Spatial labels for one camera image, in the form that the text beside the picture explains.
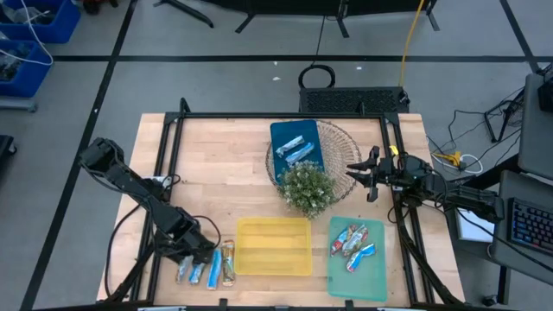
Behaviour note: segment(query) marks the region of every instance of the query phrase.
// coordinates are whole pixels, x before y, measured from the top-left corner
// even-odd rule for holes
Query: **small green plant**
[[[286,204],[308,219],[316,218],[336,201],[335,181],[321,170],[317,162],[296,162],[279,177],[278,192],[286,199]]]

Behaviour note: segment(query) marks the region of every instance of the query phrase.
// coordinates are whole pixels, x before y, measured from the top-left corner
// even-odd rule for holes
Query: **gray floor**
[[[106,5],[99,16],[82,16],[72,40],[48,45],[56,55],[110,55],[130,0],[117,9]],[[210,16],[215,29],[167,5],[139,0],[121,55],[262,55],[313,54],[320,17],[257,16],[241,35],[233,30],[245,14],[188,1]],[[553,55],[546,31],[550,0],[511,0],[534,55]],[[343,39],[336,22],[326,21],[320,54],[400,55],[413,13],[348,17],[351,38]],[[410,54],[522,56],[516,36],[497,0],[440,0],[434,32],[422,17]],[[140,115],[177,109],[186,97],[193,111],[297,111],[297,75],[309,62],[119,62],[92,137],[108,136],[127,153]],[[325,62],[337,86],[394,86],[397,62]],[[0,111],[0,133],[16,138],[19,152],[0,180],[0,301],[18,309],[60,200],[105,62],[57,62],[36,95],[34,114]],[[484,111],[524,84],[527,63],[408,63],[405,89],[411,111],[421,113],[429,136],[448,140],[453,109]],[[306,86],[323,86],[327,78],[309,73]],[[460,115],[454,134],[476,125],[479,116]],[[499,126],[500,118],[493,124]],[[490,168],[514,141],[483,159]],[[480,126],[457,143],[479,156],[491,146]],[[443,171],[448,177],[455,177]],[[81,174],[54,248],[35,308],[92,303],[104,267],[105,248],[119,198]],[[467,301],[478,304],[496,290],[499,268],[463,251],[457,263]],[[553,310],[552,287],[514,273],[510,308]]]

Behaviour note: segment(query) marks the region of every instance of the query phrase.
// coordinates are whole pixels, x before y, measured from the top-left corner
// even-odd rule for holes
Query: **yellow plastic tray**
[[[236,273],[258,276],[310,276],[311,223],[303,218],[238,220]]]

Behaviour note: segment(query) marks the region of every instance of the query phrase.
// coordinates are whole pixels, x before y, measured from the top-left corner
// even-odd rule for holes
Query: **wooden table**
[[[142,176],[153,174],[156,153],[162,131],[163,114],[144,114],[138,128],[130,167]],[[299,217],[289,212],[271,185],[265,169],[265,154],[270,142],[269,125],[278,119],[185,119],[176,173],[182,183],[175,185],[171,203],[182,206],[192,215],[206,215],[219,227],[222,240],[235,239],[237,220],[243,217]],[[373,145],[382,149],[378,120],[328,120],[347,131],[359,145],[362,158],[368,157]],[[429,148],[420,115],[400,115],[401,131],[406,151],[431,162]],[[393,131],[389,127],[391,143]],[[167,172],[170,145],[164,163]],[[312,222],[312,276],[237,276],[233,287],[206,290],[207,272],[199,286],[187,282],[175,283],[176,264],[162,259],[155,304],[218,305],[227,298],[234,306],[290,305],[304,307],[342,307],[344,299],[327,293],[327,229],[332,216],[379,219],[385,224],[388,301],[354,301],[355,306],[409,306],[403,260],[397,228],[386,214],[391,208],[391,191],[379,187],[379,198],[366,202],[366,189],[357,186],[344,200]],[[118,211],[121,219],[136,203],[124,196]],[[430,266],[453,295],[464,301],[459,271],[443,214],[420,207],[419,218]],[[135,262],[143,230],[144,210],[130,217],[119,229],[111,253],[111,289],[124,279]],[[202,233],[212,241],[217,239],[213,227],[202,220]],[[424,301],[420,271],[414,261],[418,300]],[[143,273],[141,297],[145,297],[150,264]],[[99,299],[105,298],[100,286]]]

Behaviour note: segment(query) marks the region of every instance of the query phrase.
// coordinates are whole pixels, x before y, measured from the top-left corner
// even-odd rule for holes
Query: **green plastic tray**
[[[363,246],[374,243],[376,254],[361,259],[354,272],[346,269],[349,257],[341,252],[330,257],[330,246],[338,235],[350,224],[365,225],[369,236]],[[386,301],[386,255],[384,224],[372,219],[349,219],[332,217],[328,228],[327,291],[332,296]]]

